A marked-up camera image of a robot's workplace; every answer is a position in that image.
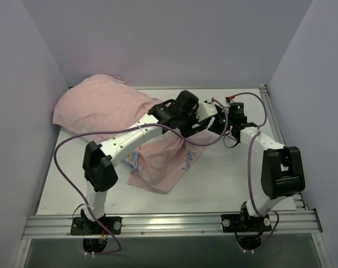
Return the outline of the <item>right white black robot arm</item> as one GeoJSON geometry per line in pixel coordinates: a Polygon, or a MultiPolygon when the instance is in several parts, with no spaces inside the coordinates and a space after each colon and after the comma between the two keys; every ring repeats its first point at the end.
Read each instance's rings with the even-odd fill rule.
{"type": "Polygon", "coordinates": [[[238,217],[244,230],[258,224],[258,217],[268,214],[279,202],[305,189],[305,176],[300,150],[275,141],[261,131],[261,126],[248,122],[243,103],[233,102],[227,108],[215,106],[217,114],[209,131],[220,133],[226,128],[237,144],[248,147],[247,175],[249,200],[246,211],[238,217]],[[252,157],[262,158],[260,183],[253,183],[252,157]]]}

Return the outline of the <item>pink blue pillowcase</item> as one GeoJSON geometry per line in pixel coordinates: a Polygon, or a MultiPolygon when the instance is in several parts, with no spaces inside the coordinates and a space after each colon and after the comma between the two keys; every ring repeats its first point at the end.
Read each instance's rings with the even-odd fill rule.
{"type": "MultiPolygon", "coordinates": [[[[75,134],[123,130],[160,102],[126,85],[118,76],[97,74],[60,98],[52,121],[75,134]]],[[[132,167],[128,184],[154,193],[168,193],[205,151],[211,135],[200,132],[190,140],[193,145],[166,132],[135,149],[124,158],[132,167]]]]}

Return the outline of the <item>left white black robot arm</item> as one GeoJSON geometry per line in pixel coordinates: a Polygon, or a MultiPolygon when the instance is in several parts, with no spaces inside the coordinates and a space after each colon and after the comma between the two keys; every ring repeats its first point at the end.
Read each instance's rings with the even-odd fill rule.
{"type": "Polygon", "coordinates": [[[127,155],[169,129],[178,130],[185,138],[197,134],[207,128],[216,114],[213,103],[207,100],[200,102],[197,96],[184,90],[176,99],[153,106],[136,125],[124,133],[100,144],[88,143],[83,159],[88,202],[83,211],[83,228],[90,234],[102,230],[107,192],[118,181],[115,167],[127,155]]]}

